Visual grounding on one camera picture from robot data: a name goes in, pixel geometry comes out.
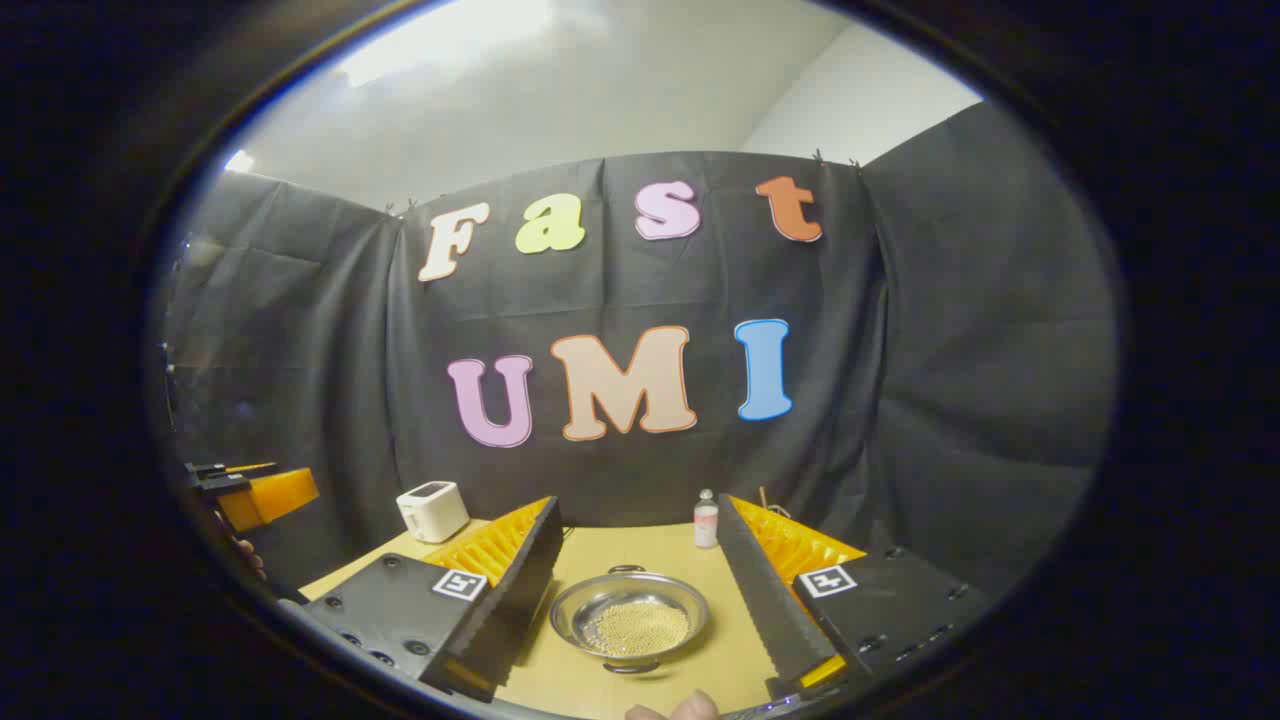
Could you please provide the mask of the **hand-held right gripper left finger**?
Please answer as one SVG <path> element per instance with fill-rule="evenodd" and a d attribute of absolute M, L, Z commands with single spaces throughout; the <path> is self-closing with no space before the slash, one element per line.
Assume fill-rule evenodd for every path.
<path fill-rule="evenodd" d="M 392 671 L 489 702 L 521 653 L 563 532 L 549 496 L 428 556 L 384 553 L 303 611 Z"/>

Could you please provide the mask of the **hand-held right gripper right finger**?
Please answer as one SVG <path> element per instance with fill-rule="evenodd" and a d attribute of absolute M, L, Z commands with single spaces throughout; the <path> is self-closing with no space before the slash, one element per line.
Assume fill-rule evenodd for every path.
<path fill-rule="evenodd" d="M 718 543 L 773 664 L 773 694 L 869 689 L 992 607 L 901 546 L 861 551 L 732 495 L 717 503 Z"/>

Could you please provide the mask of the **stainless steel pot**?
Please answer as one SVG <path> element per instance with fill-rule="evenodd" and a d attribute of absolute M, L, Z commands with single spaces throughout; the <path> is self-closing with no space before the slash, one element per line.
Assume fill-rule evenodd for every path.
<path fill-rule="evenodd" d="M 604 656 L 584 644 L 581 630 L 598 609 L 634 600 L 653 600 L 685 611 L 690 621 L 687 639 L 666 652 L 636 659 Z M 562 591 L 550 606 L 549 623 L 562 641 L 594 657 L 605 671 L 630 676 L 653 673 L 667 659 L 695 646 L 710 625 L 710 607 L 704 594 L 687 582 L 639 565 L 618 565 Z"/>

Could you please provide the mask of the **pile of yellow soybeans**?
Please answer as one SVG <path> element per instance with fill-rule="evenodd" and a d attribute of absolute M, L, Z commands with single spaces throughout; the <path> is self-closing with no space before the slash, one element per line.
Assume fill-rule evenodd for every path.
<path fill-rule="evenodd" d="M 689 633 L 685 611 L 653 600 L 602 606 L 581 630 L 585 646 L 616 659 L 666 652 L 684 643 Z"/>

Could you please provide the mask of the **white toaster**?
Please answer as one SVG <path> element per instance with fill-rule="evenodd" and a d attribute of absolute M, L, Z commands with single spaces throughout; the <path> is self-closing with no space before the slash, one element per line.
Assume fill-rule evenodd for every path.
<path fill-rule="evenodd" d="M 424 483 L 396 498 L 410 536 L 417 542 L 443 544 L 467 527 L 468 510 L 453 482 Z"/>

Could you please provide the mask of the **black backdrop cloth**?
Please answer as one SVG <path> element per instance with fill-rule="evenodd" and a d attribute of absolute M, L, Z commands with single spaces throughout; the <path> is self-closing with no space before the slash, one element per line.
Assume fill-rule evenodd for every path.
<path fill-rule="evenodd" d="M 444 480 L 476 518 L 556 496 L 576 527 L 764 487 L 997 596 L 1068 524 L 1112 415 L 1105 231 L 984 102 L 863 168 L 598 158 L 402 218 L 229 173 L 180 240 L 177 452 L 314 470 L 317 500 L 252 533 L 289 589 Z"/>

